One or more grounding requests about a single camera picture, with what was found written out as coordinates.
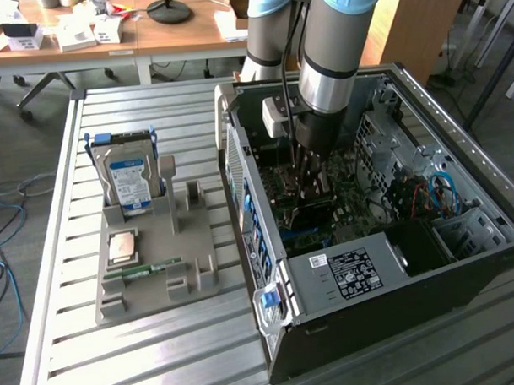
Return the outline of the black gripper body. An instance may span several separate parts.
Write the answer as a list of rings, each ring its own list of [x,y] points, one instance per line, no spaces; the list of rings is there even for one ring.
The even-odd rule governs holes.
[[[344,119],[345,109],[331,114],[302,112],[295,126],[295,140],[308,151],[328,157],[337,142]]]

